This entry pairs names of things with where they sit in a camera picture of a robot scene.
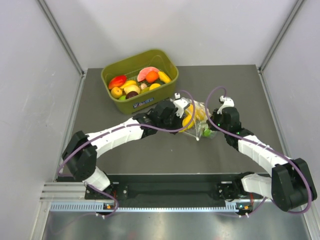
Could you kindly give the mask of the polka dot zip bag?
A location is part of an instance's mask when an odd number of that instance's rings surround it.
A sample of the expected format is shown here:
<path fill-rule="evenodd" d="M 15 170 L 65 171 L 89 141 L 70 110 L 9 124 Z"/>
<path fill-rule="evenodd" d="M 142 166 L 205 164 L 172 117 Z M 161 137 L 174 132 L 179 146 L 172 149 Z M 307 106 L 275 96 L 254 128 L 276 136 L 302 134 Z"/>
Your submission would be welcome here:
<path fill-rule="evenodd" d="M 195 137 L 197 141 L 201 137 L 213 139 L 216 136 L 217 132 L 210 130 L 207 123 L 207 108 L 203 102 L 192 102 L 191 99 L 185 97 L 171 99 L 171 101 L 177 107 L 176 115 L 178 120 L 181 120 L 181 128 L 183 128 L 179 133 Z"/>

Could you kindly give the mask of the fake red mango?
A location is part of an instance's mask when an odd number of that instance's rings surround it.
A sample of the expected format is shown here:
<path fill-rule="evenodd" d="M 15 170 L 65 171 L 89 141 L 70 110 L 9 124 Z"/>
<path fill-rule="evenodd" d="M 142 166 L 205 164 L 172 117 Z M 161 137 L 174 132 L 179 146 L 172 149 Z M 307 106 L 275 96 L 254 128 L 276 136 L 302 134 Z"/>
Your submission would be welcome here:
<path fill-rule="evenodd" d="M 125 75 L 118 75 L 115 76 L 109 83 L 108 83 L 108 89 L 112 90 L 113 88 L 121 87 L 125 82 L 127 81 L 127 77 Z"/>

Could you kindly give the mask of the fake green fruit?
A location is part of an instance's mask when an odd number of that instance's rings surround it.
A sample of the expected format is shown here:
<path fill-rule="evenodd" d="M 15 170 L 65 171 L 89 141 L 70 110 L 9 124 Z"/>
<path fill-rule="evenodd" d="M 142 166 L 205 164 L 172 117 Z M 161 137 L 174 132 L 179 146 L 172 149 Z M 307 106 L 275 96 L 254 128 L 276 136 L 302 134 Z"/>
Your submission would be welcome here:
<path fill-rule="evenodd" d="M 206 138 L 210 138 L 212 136 L 212 130 L 210 130 L 209 128 L 205 128 L 202 132 L 202 136 L 206 137 Z"/>

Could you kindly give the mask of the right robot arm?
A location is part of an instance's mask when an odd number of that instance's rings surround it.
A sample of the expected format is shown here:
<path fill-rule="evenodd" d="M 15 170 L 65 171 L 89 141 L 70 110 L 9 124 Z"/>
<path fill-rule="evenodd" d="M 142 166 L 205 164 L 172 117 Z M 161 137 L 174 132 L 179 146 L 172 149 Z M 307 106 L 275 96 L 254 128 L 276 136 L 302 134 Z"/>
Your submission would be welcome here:
<path fill-rule="evenodd" d="M 256 162 L 269 176 L 254 172 L 240 173 L 233 192 L 239 198 L 250 193 L 271 199 L 284 212 L 293 214 L 294 209 L 305 205 L 306 213 L 317 191 L 307 162 L 302 158 L 291 159 L 261 142 L 251 131 L 242 127 L 240 114 L 235 107 L 215 109 L 207 116 L 209 128 L 224 133 L 226 142 L 239 153 Z"/>

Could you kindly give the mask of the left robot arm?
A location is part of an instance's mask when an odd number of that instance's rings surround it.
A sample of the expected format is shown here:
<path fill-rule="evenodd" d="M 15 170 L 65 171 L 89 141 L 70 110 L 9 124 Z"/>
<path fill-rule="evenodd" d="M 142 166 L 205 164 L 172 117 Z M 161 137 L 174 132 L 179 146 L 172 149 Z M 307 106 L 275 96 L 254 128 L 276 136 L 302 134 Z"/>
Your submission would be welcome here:
<path fill-rule="evenodd" d="M 97 159 L 118 146 L 159 131 L 178 133 L 183 128 L 183 116 L 189 106 L 185 98 L 162 100 L 148 112 L 138 113 L 117 126 L 95 133 L 78 131 L 62 153 L 63 164 L 75 181 L 91 185 L 102 198 L 109 198 L 114 187 L 107 174 L 97 167 Z"/>

